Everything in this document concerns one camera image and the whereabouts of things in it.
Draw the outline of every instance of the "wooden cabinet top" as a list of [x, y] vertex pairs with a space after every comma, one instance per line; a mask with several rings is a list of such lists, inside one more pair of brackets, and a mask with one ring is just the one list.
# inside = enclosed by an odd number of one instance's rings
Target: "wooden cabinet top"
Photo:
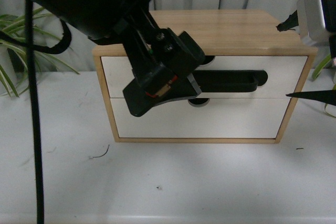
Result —
[[[188, 32], [206, 55], [309, 56], [316, 48], [304, 45], [294, 31], [278, 32], [280, 21], [261, 10], [157, 10], [161, 28], [177, 35]], [[96, 46], [95, 57], [126, 56], [122, 45]]]

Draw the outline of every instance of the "screw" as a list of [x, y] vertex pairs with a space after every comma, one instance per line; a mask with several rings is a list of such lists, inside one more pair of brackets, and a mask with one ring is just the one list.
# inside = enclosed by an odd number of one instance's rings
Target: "screw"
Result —
[[165, 52], [170, 52], [171, 50], [173, 50], [173, 46], [172, 46], [171, 44], [166, 45], [166, 46], [163, 48], [163, 50], [164, 50]]
[[157, 41], [161, 41], [164, 39], [164, 34], [163, 33], [159, 33], [157, 36], [156, 36], [156, 40]]

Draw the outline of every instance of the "wooden drawer unit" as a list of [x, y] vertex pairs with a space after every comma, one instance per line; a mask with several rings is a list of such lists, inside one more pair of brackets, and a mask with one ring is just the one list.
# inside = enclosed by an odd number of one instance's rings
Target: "wooden drawer unit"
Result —
[[122, 45], [93, 50], [97, 74], [116, 142], [278, 143], [311, 68], [315, 48], [292, 31], [279, 33], [279, 23], [259, 10], [154, 11], [160, 27], [187, 31], [207, 56], [198, 70], [264, 70], [267, 82], [250, 93], [205, 93], [209, 103], [197, 108], [188, 101], [156, 106], [136, 118], [122, 90], [134, 78]]

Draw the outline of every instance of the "white drawer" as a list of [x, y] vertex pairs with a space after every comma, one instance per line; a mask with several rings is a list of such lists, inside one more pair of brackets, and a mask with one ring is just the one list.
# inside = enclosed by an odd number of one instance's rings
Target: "white drawer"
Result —
[[[307, 56], [217, 56], [198, 70], [265, 70], [267, 82], [251, 93], [202, 93], [199, 98], [285, 98], [294, 92]], [[122, 98], [122, 90], [134, 76], [127, 57], [101, 57], [111, 98]]]
[[125, 99], [111, 104], [120, 138], [275, 138], [289, 99], [210, 99], [201, 108], [187, 101], [152, 108], [140, 118]]

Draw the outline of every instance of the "white table surface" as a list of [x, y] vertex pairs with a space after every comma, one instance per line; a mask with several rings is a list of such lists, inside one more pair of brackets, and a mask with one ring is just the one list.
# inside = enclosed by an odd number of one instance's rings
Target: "white table surface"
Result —
[[[331, 89], [332, 74], [305, 90]], [[299, 100], [277, 145], [133, 144], [114, 142], [95, 72], [47, 73], [38, 88], [46, 223], [336, 223], [336, 119], [322, 103]], [[0, 97], [0, 148], [0, 223], [35, 223], [28, 93]]]

